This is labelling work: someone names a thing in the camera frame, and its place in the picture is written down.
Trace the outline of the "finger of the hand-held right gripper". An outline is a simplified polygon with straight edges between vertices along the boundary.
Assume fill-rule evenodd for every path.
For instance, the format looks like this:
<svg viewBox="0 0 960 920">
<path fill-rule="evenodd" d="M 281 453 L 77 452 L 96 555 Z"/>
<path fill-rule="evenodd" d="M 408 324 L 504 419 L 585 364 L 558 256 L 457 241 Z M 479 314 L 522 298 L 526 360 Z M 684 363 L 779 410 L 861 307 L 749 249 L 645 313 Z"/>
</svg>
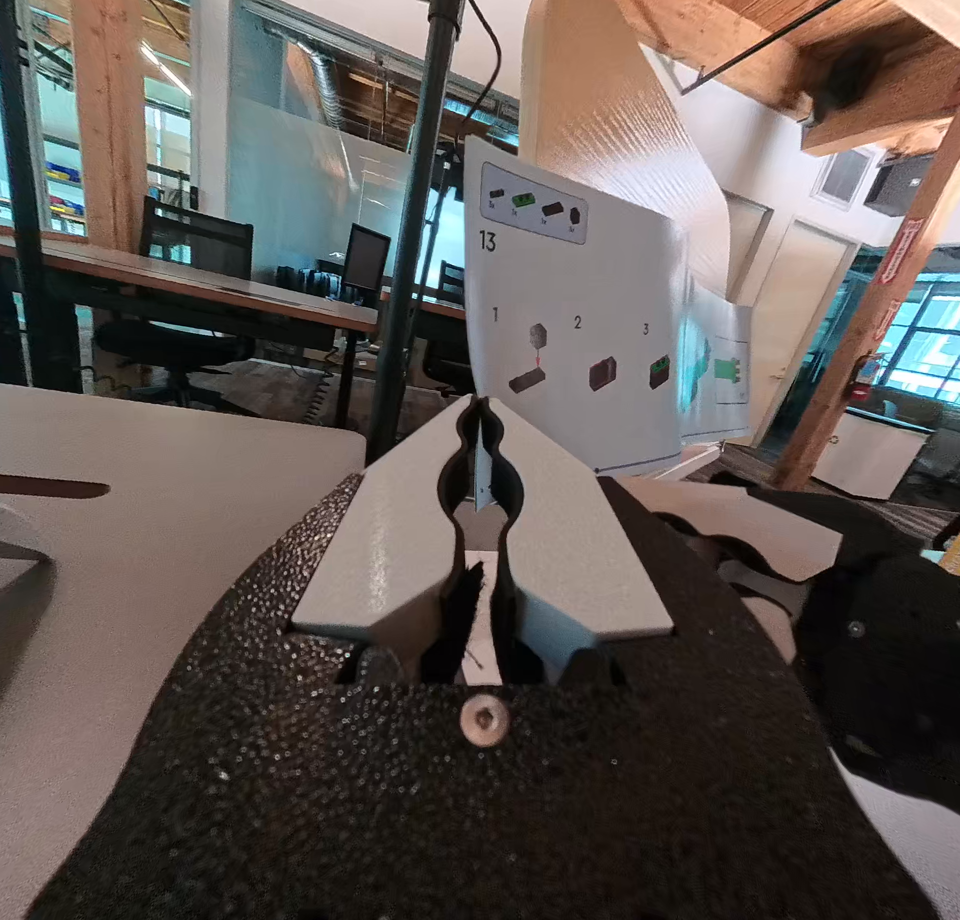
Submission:
<svg viewBox="0 0 960 920">
<path fill-rule="evenodd" d="M 808 582 L 792 581 L 727 559 L 717 573 L 740 597 L 787 664 L 797 656 L 794 628 L 810 595 Z"/>
<path fill-rule="evenodd" d="M 834 566 L 840 533 L 753 496 L 744 487 L 627 478 L 621 485 L 655 516 L 690 536 L 744 545 L 763 568 L 805 581 Z"/>
</svg>

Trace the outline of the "red fire extinguisher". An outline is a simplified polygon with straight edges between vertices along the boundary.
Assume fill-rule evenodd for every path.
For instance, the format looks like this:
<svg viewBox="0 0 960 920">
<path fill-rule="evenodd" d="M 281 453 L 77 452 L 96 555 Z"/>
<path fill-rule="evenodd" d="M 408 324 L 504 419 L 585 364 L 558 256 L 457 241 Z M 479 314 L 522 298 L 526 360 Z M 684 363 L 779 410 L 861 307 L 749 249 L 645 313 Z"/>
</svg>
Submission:
<svg viewBox="0 0 960 920">
<path fill-rule="evenodd" d="M 882 371 L 883 361 L 883 352 L 871 352 L 855 362 L 846 384 L 848 406 L 865 402 L 870 397 L 876 378 Z"/>
</svg>

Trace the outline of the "large grid window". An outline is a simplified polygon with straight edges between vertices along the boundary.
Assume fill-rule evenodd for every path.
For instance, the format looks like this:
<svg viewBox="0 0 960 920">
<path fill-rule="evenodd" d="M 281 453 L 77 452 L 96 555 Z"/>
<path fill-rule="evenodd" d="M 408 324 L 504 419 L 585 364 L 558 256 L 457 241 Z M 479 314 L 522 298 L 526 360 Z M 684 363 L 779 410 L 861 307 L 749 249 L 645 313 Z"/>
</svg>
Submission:
<svg viewBox="0 0 960 920">
<path fill-rule="evenodd" d="M 876 386 L 959 403 L 959 274 L 923 273 L 899 306 L 879 352 Z"/>
</svg>

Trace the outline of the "wall vent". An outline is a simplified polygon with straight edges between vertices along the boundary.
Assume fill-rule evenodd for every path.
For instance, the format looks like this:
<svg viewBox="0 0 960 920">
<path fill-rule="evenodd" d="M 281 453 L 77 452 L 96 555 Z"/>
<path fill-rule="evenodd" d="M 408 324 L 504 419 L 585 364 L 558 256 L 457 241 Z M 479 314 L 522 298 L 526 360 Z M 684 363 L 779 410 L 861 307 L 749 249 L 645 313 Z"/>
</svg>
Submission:
<svg viewBox="0 0 960 920">
<path fill-rule="evenodd" d="M 864 180 L 876 167 L 876 153 L 867 147 L 855 147 L 824 159 L 811 189 L 811 198 L 840 210 L 849 210 L 854 206 Z"/>
</svg>

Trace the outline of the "black office chair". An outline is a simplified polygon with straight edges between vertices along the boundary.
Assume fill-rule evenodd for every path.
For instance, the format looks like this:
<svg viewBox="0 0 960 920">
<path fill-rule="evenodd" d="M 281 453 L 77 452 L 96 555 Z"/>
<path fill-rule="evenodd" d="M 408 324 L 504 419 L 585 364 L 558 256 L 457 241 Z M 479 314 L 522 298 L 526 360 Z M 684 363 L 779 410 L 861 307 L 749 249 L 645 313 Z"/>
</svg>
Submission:
<svg viewBox="0 0 960 920">
<path fill-rule="evenodd" d="M 143 198 L 140 256 L 250 281 L 255 228 Z"/>
<path fill-rule="evenodd" d="M 131 388 L 126 396 L 129 400 L 184 409 L 199 403 L 218 412 L 258 417 L 256 412 L 224 399 L 216 390 L 194 386 L 189 379 L 197 372 L 221 375 L 221 367 L 249 360 L 257 347 L 253 338 L 216 337 L 147 320 L 121 318 L 97 327 L 92 342 L 125 362 L 159 367 L 166 372 L 164 386 Z"/>
</svg>

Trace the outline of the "studio light on stand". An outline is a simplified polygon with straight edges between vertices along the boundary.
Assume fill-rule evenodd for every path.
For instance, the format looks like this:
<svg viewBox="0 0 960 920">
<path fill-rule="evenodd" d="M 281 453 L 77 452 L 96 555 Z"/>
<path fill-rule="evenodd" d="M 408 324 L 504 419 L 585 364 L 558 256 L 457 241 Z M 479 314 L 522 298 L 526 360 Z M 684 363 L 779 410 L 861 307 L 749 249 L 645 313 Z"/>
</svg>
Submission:
<svg viewBox="0 0 960 920">
<path fill-rule="evenodd" d="M 428 36 L 414 120 L 412 169 L 404 194 L 390 285 L 386 331 L 377 362 L 366 443 L 366 465 L 388 453 L 396 441 L 409 365 L 413 301 L 423 224 L 431 189 L 450 64 L 459 40 L 465 0 L 429 0 Z"/>
</svg>

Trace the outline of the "white door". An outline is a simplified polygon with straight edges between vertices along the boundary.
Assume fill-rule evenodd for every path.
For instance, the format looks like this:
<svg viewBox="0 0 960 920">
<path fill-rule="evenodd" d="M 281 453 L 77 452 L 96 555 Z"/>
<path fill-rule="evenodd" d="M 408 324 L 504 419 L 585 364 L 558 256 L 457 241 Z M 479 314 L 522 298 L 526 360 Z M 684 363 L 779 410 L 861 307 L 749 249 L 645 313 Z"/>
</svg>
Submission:
<svg viewBox="0 0 960 920">
<path fill-rule="evenodd" d="M 750 447 L 759 447 L 860 243 L 794 219 L 751 312 Z"/>
<path fill-rule="evenodd" d="M 740 194 L 728 190 L 722 193 L 730 224 L 726 299 L 734 302 L 758 253 L 773 210 Z"/>
</svg>

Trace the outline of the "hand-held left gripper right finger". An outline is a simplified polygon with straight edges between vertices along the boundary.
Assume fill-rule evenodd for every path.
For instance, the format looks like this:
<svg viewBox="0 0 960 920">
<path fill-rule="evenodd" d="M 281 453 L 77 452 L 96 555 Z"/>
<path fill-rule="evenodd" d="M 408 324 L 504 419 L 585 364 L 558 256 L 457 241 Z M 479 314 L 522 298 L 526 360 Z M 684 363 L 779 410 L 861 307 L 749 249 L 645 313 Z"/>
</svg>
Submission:
<svg viewBox="0 0 960 920">
<path fill-rule="evenodd" d="M 498 543 L 490 627 L 504 682 L 556 682 L 583 650 L 674 622 L 599 478 L 497 399 L 480 402 Z"/>
</svg>

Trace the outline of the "white instruction booklet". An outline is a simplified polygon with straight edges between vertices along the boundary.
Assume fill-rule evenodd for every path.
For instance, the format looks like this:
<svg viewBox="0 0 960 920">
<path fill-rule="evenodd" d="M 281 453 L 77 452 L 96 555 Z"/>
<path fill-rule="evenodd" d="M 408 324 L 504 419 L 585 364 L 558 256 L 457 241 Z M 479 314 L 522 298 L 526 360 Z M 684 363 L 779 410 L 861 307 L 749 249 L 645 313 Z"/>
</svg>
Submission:
<svg viewBox="0 0 960 920">
<path fill-rule="evenodd" d="M 463 150 L 477 506 L 498 503 L 484 398 L 599 482 L 663 471 L 689 445 L 750 433 L 750 309 L 693 280 L 673 219 L 474 136 Z"/>
</svg>

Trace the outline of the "black monitor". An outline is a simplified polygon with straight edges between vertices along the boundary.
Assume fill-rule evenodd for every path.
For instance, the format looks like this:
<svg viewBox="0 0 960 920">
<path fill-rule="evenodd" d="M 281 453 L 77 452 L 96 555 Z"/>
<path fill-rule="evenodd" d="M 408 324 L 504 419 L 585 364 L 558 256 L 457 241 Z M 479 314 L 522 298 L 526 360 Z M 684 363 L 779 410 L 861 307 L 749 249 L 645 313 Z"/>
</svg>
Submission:
<svg viewBox="0 0 960 920">
<path fill-rule="evenodd" d="M 354 290 L 378 293 L 391 244 L 389 236 L 354 222 L 342 266 L 342 284 Z"/>
</svg>

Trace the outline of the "plain wooden column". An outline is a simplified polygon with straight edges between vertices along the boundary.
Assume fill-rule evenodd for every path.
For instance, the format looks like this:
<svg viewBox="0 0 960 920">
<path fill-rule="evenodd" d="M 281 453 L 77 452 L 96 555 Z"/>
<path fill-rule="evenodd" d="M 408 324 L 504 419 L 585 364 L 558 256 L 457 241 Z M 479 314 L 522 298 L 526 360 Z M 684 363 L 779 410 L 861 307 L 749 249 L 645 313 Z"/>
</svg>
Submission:
<svg viewBox="0 0 960 920">
<path fill-rule="evenodd" d="M 147 194 L 140 0 L 70 0 L 89 241 L 137 253 Z"/>
</svg>

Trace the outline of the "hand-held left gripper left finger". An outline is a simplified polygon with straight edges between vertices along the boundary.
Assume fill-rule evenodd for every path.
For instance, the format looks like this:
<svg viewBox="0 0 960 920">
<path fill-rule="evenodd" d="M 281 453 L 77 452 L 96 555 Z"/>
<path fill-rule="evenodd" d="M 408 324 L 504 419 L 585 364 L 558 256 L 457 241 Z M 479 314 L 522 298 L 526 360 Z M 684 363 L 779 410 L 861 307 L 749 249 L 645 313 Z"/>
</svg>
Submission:
<svg viewBox="0 0 960 920">
<path fill-rule="evenodd" d="M 389 650 L 417 670 L 465 566 L 478 400 L 463 397 L 368 466 L 296 607 L 300 633 Z"/>
</svg>

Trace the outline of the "wooden column with red signs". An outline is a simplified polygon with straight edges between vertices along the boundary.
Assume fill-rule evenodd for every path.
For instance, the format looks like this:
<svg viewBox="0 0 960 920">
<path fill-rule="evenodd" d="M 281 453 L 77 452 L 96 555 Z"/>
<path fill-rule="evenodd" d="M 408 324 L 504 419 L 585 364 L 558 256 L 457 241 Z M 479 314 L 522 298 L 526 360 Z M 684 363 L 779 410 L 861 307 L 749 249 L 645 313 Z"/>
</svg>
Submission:
<svg viewBox="0 0 960 920">
<path fill-rule="evenodd" d="M 769 478 L 777 490 L 801 491 L 846 410 L 855 376 L 882 343 L 926 266 L 959 197 L 959 116 L 934 154 L 914 201 L 859 302 L 810 402 Z"/>
</svg>

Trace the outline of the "black speaker box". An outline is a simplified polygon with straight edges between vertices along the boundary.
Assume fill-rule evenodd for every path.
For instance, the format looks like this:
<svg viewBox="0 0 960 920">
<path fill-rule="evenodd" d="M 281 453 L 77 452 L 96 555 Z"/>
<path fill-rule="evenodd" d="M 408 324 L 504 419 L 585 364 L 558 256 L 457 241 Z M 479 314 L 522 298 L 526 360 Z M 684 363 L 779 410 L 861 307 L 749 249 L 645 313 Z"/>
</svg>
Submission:
<svg viewBox="0 0 960 920">
<path fill-rule="evenodd" d="M 877 169 L 863 205 L 890 218 L 903 218 L 926 177 L 934 153 L 884 160 Z"/>
</svg>

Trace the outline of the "white cabinet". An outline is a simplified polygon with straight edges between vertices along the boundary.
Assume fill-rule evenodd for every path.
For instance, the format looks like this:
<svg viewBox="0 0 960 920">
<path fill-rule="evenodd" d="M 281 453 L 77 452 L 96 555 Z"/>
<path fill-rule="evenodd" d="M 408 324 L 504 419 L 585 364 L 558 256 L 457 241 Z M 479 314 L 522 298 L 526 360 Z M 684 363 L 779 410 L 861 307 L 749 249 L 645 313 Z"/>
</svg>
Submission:
<svg viewBox="0 0 960 920">
<path fill-rule="evenodd" d="M 888 501 L 934 431 L 847 408 L 811 478 L 861 500 Z"/>
</svg>

